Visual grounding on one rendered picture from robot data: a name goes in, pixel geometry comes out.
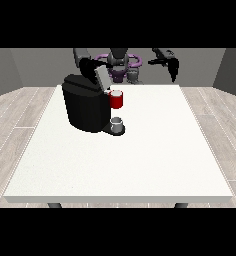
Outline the small grey cup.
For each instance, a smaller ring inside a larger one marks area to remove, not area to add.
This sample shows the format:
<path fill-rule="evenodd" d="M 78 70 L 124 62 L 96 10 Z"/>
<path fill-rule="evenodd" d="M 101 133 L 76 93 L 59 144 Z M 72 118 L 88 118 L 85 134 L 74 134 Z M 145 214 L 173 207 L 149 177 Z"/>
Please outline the small grey cup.
<path fill-rule="evenodd" d="M 113 117 L 110 120 L 110 124 L 111 124 L 111 131 L 114 133 L 119 133 L 123 129 L 123 121 L 120 117 Z"/>

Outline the small grey coffee pod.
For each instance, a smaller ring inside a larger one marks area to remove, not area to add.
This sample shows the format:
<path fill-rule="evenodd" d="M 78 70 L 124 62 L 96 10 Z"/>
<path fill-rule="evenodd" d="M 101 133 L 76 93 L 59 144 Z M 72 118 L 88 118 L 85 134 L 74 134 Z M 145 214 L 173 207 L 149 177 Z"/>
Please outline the small grey coffee pod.
<path fill-rule="evenodd" d="M 139 70 L 137 68 L 130 68 L 127 71 L 127 81 L 132 84 L 138 82 Z"/>

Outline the black coffee machine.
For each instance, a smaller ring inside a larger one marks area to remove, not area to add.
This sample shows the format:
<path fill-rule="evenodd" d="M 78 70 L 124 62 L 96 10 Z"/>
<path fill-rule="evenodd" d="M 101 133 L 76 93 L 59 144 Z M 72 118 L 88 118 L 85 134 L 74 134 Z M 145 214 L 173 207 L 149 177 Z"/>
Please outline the black coffee machine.
<path fill-rule="evenodd" d="M 62 91 L 72 126 L 84 132 L 106 132 L 113 136 L 125 133 L 124 124 L 115 128 L 111 123 L 111 97 L 99 84 L 82 75 L 70 74 L 64 79 Z"/>

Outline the pale grey machine lid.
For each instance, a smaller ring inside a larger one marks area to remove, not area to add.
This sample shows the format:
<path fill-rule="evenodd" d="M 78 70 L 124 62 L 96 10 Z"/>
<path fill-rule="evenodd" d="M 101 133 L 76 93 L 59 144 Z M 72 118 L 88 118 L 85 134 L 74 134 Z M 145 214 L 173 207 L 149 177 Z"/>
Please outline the pale grey machine lid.
<path fill-rule="evenodd" d="M 106 91 L 111 86 L 111 80 L 105 65 L 95 69 L 96 77 L 103 91 Z"/>

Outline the red pod holder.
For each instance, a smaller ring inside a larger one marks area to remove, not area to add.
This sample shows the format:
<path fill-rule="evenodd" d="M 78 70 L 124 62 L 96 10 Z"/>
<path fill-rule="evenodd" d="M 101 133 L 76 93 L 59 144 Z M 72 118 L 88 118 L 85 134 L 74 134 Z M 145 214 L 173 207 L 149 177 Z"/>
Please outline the red pod holder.
<path fill-rule="evenodd" d="M 121 90 L 112 90 L 109 93 L 110 107 L 119 109 L 123 106 L 123 92 Z"/>

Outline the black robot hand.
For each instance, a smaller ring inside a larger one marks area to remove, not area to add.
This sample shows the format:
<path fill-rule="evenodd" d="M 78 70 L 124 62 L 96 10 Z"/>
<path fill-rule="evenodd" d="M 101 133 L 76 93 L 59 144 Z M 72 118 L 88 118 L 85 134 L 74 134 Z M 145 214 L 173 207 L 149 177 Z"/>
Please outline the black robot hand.
<path fill-rule="evenodd" d="M 171 81 L 175 82 L 179 70 L 179 60 L 177 58 L 157 58 L 148 61 L 149 65 L 162 65 L 167 67 L 171 76 Z"/>
<path fill-rule="evenodd" d="M 102 65 L 106 65 L 106 62 L 88 58 L 82 58 L 79 62 L 81 74 L 88 79 L 95 79 L 95 69 Z"/>

